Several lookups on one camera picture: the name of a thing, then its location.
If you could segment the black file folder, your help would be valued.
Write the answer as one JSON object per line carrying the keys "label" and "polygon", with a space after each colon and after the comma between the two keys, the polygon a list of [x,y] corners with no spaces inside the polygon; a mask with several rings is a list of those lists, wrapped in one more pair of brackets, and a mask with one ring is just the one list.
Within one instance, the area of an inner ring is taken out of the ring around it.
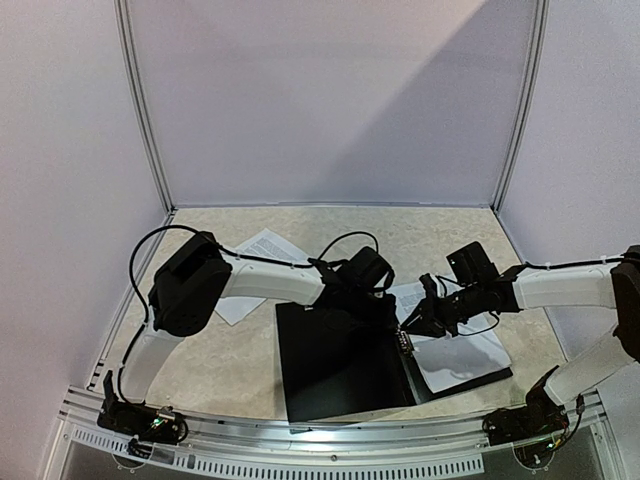
{"label": "black file folder", "polygon": [[287,418],[292,423],[433,402],[412,353],[393,329],[356,323],[337,309],[276,306]]}

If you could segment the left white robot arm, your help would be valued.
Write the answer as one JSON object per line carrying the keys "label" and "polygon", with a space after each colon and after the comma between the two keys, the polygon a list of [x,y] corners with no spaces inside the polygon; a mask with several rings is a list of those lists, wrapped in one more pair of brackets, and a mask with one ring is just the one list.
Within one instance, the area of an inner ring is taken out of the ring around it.
{"label": "left white robot arm", "polygon": [[148,412],[139,404],[173,350],[205,328],[222,299],[263,298],[337,309],[358,324],[391,330],[397,323],[388,292],[394,277],[376,245],[362,247],[349,259],[291,262],[231,251],[212,233],[193,230],[156,271],[142,300],[143,324],[123,356],[120,396],[109,415],[128,434],[148,426]]}

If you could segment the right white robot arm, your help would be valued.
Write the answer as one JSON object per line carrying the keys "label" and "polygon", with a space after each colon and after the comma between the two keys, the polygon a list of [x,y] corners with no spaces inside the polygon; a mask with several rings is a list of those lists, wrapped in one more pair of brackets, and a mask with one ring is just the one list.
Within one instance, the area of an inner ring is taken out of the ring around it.
{"label": "right white robot arm", "polygon": [[425,291],[402,323],[403,332],[431,338],[457,336],[459,325],[483,313],[519,313],[549,307],[598,307],[615,311],[617,322],[579,356],[556,368],[529,391],[517,415],[517,427],[537,436],[552,424],[556,407],[639,359],[639,248],[617,257],[560,264],[514,265],[498,271],[483,246],[474,241],[447,261],[459,285],[442,295],[431,275]]}

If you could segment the printed paper stack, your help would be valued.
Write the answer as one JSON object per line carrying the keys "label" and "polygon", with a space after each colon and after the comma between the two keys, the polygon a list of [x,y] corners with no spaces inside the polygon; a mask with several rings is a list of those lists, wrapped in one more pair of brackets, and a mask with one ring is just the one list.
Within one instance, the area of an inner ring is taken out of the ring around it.
{"label": "printed paper stack", "polygon": [[234,252],[278,260],[285,265],[268,262],[249,263],[244,258],[229,257],[233,266],[231,286],[224,290],[224,297],[216,304],[215,311],[231,326],[237,324],[261,305],[267,298],[283,292],[286,275],[291,274],[291,264],[307,264],[309,255],[284,237],[269,229],[239,244]]}

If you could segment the curved aluminium rail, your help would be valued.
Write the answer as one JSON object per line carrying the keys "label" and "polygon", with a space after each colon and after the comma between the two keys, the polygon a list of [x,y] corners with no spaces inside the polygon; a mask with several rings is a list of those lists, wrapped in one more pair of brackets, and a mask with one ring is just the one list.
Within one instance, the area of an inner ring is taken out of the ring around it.
{"label": "curved aluminium rail", "polygon": [[247,447],[284,451],[373,451],[485,449],[481,428],[484,414],[419,420],[359,423],[315,422],[290,425],[281,420],[240,418],[187,412],[189,434],[185,448]]}

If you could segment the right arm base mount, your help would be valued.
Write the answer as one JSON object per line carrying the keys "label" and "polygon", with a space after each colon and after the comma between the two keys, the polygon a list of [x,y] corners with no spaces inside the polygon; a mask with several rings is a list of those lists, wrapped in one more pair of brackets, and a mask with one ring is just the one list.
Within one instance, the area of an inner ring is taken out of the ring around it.
{"label": "right arm base mount", "polygon": [[544,390],[547,380],[558,369],[558,366],[553,367],[534,384],[526,394],[523,406],[499,408],[483,417],[482,430],[491,445],[518,442],[561,430],[560,439],[548,447],[548,450],[554,450],[573,437],[584,413],[584,397],[578,396],[578,420],[570,430],[564,405],[556,404]]}

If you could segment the right aluminium frame post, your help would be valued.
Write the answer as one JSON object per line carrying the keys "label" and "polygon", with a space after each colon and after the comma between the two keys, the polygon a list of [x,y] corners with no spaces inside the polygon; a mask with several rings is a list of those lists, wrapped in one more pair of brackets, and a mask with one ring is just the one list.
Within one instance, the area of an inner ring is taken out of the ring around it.
{"label": "right aluminium frame post", "polygon": [[548,11],[549,1],[538,0],[534,2],[534,13],[526,49],[516,116],[514,118],[513,128],[509,137],[506,157],[490,204],[490,208],[496,217],[500,215],[505,204],[511,179],[515,170],[517,157],[525,135],[526,124],[533,102],[537,76],[540,68]]}

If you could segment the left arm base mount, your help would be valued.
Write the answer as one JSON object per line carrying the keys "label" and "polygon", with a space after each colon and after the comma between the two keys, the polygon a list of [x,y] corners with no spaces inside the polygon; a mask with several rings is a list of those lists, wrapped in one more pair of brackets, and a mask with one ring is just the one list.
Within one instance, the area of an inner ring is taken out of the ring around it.
{"label": "left arm base mount", "polygon": [[115,392],[113,372],[103,381],[104,400],[97,426],[112,432],[136,437],[139,441],[178,445],[188,434],[186,417],[171,406],[150,407],[120,399]]}

